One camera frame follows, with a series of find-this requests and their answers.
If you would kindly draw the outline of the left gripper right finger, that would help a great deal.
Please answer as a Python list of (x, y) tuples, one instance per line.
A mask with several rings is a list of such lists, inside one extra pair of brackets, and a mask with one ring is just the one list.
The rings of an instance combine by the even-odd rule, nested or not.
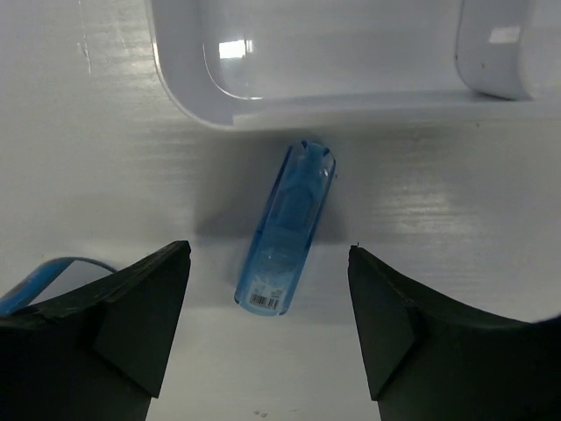
[(348, 282), (384, 420), (557, 420), (560, 319), (476, 309), (352, 246)]

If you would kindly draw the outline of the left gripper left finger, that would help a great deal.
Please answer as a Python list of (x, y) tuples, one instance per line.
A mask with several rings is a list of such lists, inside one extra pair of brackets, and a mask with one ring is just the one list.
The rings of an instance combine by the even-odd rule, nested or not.
[(188, 286), (186, 240), (1, 317), (4, 420), (143, 420)]

